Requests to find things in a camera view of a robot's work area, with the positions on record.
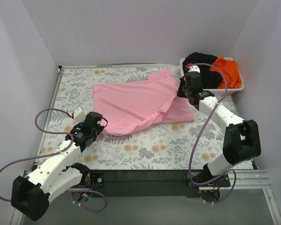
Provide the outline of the pink t-shirt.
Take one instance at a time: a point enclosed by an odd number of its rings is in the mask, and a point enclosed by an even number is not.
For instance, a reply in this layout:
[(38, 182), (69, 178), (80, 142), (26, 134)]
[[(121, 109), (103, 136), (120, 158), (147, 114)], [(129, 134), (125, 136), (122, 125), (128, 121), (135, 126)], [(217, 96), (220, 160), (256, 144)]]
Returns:
[(103, 133), (123, 136), (154, 124), (193, 122), (186, 99), (177, 96), (178, 88), (168, 69), (149, 74), (146, 81), (95, 84), (94, 110), (108, 121)]

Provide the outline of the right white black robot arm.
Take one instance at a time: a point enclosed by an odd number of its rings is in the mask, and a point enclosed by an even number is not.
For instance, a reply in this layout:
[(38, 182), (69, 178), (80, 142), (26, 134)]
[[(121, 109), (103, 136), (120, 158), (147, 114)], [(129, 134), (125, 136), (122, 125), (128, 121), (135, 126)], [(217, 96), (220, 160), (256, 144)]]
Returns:
[(199, 72), (187, 72), (180, 79), (179, 97), (188, 99), (196, 109), (208, 116), (223, 132), (222, 153), (204, 165), (190, 183), (213, 186), (234, 166), (261, 154), (259, 128), (254, 120), (245, 120), (228, 110), (215, 95), (203, 90)]

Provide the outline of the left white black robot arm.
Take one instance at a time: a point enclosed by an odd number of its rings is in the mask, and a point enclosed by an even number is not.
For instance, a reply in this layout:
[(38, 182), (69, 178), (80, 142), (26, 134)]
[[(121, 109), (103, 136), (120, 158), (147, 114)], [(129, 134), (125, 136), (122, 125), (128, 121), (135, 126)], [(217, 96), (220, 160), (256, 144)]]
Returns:
[(97, 112), (84, 112), (80, 107), (72, 114), (77, 122), (53, 156), (27, 176), (18, 176), (12, 185), (11, 205), (30, 218), (39, 220), (50, 203), (68, 189), (93, 184), (90, 169), (74, 160), (97, 138), (105, 128), (104, 117)]

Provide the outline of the floral patterned table mat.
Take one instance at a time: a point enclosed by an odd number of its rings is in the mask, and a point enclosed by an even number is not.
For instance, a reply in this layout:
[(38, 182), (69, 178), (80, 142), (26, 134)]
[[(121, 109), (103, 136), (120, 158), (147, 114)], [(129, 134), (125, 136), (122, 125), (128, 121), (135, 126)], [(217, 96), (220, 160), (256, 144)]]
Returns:
[[(77, 107), (93, 110), (93, 85), (147, 80), (149, 74), (162, 70), (153, 67), (68, 67), (60, 79), (54, 100), (55, 111), (47, 124), (39, 155), (54, 152), (75, 121), (64, 111)], [(206, 115), (193, 109), (194, 122), (153, 125), (126, 136), (99, 135), (76, 160), (91, 169), (201, 169), (222, 152), (223, 134), (212, 121), (203, 128)]]

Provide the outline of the black t-shirt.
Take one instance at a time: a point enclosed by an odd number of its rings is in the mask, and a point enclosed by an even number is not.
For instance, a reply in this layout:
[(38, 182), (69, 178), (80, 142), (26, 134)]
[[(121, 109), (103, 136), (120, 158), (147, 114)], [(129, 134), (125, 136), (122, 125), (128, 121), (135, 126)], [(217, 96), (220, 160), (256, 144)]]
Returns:
[[(183, 71), (186, 73), (188, 70), (186, 66), (189, 63), (207, 63), (212, 65), (217, 60), (217, 56), (210, 54), (203, 54), (194, 52), (187, 56), (183, 62)], [(217, 89), (223, 80), (222, 76), (217, 71), (211, 71), (211, 67), (199, 65), (201, 82), (204, 89)]]

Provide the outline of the white plastic laundry basket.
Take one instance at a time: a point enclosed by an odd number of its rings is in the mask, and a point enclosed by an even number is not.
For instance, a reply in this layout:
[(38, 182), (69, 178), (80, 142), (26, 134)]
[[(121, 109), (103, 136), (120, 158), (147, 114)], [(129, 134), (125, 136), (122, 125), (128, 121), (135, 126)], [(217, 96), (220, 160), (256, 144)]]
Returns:
[[(182, 58), (179, 62), (181, 77), (184, 75), (184, 71), (183, 71), (184, 60), (185, 60), (185, 58)], [(242, 81), (240, 88), (228, 89), (227, 95), (231, 95), (231, 94), (233, 94), (234, 92), (237, 92), (237, 91), (242, 91), (243, 89), (244, 89), (244, 82)], [(216, 96), (224, 96), (224, 94), (225, 94), (225, 89), (205, 89), (205, 90), (211, 91)]]

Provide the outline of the orange t-shirt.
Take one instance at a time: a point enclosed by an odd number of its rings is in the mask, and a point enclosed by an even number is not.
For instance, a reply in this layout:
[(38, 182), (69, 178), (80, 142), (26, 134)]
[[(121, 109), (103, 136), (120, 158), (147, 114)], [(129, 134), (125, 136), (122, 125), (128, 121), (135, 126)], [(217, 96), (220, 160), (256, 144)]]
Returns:
[(235, 60), (227, 60), (221, 56), (212, 65), (224, 75), (228, 89), (239, 89), (241, 87), (242, 80)]

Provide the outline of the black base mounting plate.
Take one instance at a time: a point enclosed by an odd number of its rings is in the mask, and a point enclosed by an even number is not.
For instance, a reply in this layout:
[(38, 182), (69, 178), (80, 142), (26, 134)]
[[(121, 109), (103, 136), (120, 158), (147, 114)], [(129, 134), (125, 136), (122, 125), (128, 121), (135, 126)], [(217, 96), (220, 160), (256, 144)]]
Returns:
[(85, 187), (74, 186), (70, 192), (78, 200), (88, 190), (106, 197), (185, 196), (200, 198), (187, 170), (92, 170)]

